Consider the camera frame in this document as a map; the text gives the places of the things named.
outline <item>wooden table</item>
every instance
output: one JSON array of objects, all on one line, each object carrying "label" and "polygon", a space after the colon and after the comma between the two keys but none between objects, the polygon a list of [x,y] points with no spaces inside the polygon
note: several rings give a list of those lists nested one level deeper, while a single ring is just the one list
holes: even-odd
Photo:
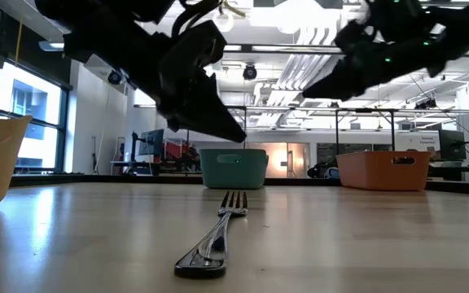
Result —
[{"label": "wooden table", "polygon": [[0,292],[469,292],[469,196],[339,187],[249,191],[224,278],[173,276],[221,190],[73,184],[0,203]]}]

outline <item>orange plastic basket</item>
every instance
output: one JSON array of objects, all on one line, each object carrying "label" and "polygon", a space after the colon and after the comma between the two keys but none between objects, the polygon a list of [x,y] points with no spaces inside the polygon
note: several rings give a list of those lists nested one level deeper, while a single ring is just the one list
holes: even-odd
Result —
[{"label": "orange plastic basket", "polygon": [[427,183],[427,151],[363,151],[338,155],[343,186],[365,190],[420,191]]}]

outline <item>silver fork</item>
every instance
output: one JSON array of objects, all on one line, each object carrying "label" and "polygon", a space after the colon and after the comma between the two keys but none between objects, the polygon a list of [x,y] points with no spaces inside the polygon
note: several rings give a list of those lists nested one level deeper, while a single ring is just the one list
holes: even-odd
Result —
[{"label": "silver fork", "polygon": [[227,191],[221,202],[218,216],[221,218],[213,229],[175,264],[175,274],[183,278],[218,278],[226,273],[227,268],[227,226],[231,217],[248,214],[248,197],[243,192],[240,207],[240,191]]}]

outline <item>teal bin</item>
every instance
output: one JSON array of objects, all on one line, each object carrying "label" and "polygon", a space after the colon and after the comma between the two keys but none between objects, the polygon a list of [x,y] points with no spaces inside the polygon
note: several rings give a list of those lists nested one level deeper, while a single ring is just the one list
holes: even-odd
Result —
[{"label": "teal bin", "polygon": [[264,185],[269,157],[264,150],[200,150],[208,188],[255,190]]}]

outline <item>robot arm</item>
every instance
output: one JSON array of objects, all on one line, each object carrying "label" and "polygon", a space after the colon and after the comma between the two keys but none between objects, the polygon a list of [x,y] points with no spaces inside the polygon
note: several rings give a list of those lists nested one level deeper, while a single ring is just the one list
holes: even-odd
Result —
[{"label": "robot arm", "polygon": [[[353,20],[335,44],[345,57],[327,77],[304,91],[306,98],[346,101],[371,86],[391,81],[421,68],[434,77],[448,61],[469,51],[469,6],[462,10],[429,7],[418,0],[366,0],[370,17],[363,24]],[[432,34],[442,24],[445,29]],[[372,27],[369,35],[366,29]],[[375,34],[381,33],[382,41]]]},{"label": "robot arm", "polygon": [[190,129],[242,142],[245,132],[218,98],[215,76],[204,71],[204,66],[222,58],[226,40],[212,21],[191,27],[221,2],[188,5],[181,0],[186,10],[177,18],[171,37],[150,35],[134,22],[159,23],[173,2],[36,0],[36,6],[70,31],[64,35],[68,57],[85,63],[97,55],[156,101],[171,130]]}]

